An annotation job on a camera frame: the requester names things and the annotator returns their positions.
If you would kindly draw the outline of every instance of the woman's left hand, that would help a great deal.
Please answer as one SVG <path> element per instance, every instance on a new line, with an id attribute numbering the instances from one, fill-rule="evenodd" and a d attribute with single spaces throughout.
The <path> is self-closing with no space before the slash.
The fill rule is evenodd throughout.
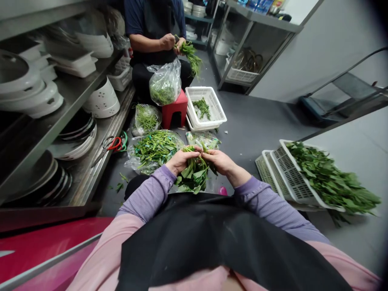
<path id="1" fill-rule="evenodd" d="M 179 150 L 175 155 L 166 163 L 166 167 L 175 175 L 178 176 L 184 169 L 187 168 L 187 160 L 191 158 L 197 158 L 201 154 L 202 149 L 194 145 L 195 152 L 183 152 Z"/>
<path id="2" fill-rule="evenodd" d="M 185 38 L 179 38 L 179 41 L 177 42 L 176 44 L 176 47 L 174 47 L 174 52 L 177 54 L 177 55 L 183 55 L 181 52 L 180 52 L 180 48 L 182 46 L 183 43 L 186 43 L 186 39 Z"/>

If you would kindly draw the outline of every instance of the purple sleeve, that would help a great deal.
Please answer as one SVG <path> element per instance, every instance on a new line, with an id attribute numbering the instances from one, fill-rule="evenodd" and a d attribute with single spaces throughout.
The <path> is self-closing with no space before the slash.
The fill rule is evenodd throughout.
<path id="1" fill-rule="evenodd" d="M 147 223 L 166 201 L 176 179 L 166 165 L 161 166 L 124 202 L 116 217 L 130 213 Z"/>
<path id="2" fill-rule="evenodd" d="M 296 209 L 275 193 L 267 183 L 251 177 L 244 185 L 234 189 L 239 203 L 275 226 L 307 241 L 330 244 L 315 226 L 306 220 Z"/>

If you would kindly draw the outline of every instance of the utensil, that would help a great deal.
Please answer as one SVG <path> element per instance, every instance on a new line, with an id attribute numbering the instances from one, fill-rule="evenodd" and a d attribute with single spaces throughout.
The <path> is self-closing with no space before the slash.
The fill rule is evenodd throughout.
<path id="1" fill-rule="evenodd" d="M 102 144 L 102 153 L 97 157 L 97 159 L 92 164 L 93 168 L 103 157 L 104 155 L 110 151 L 113 150 L 114 152 L 118 152 L 122 150 L 122 140 L 120 137 L 114 137 L 113 135 L 107 137 Z"/>

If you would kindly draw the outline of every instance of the black pants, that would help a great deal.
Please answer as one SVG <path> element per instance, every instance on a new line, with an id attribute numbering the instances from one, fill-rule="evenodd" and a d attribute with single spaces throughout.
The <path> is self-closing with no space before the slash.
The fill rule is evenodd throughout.
<path id="1" fill-rule="evenodd" d="M 180 62 L 182 89 L 185 91 L 185 88 L 190 86 L 194 77 L 191 76 L 190 63 L 182 60 L 180 60 Z M 155 103 L 151 100 L 150 95 L 150 79 L 153 74 L 154 73 L 148 71 L 146 65 L 142 63 L 134 65 L 132 69 L 132 81 L 136 89 L 138 101 L 155 106 Z"/>
<path id="2" fill-rule="evenodd" d="M 140 185 L 149 178 L 148 175 L 139 175 L 133 178 L 131 181 L 129 181 L 127 188 L 125 189 L 125 195 L 124 200 L 127 200 L 130 195 L 135 192 L 137 188 L 140 187 Z"/>

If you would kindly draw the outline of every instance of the dark blue shirt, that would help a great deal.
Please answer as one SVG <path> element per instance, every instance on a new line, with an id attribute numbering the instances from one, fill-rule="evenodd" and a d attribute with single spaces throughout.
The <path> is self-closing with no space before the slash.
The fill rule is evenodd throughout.
<path id="1" fill-rule="evenodd" d="M 144 30 L 144 1 L 124 0 L 125 7 L 125 32 L 129 34 L 141 34 Z M 174 6 L 174 16 L 181 30 L 180 37 L 186 38 L 185 14 L 182 0 L 171 0 Z"/>

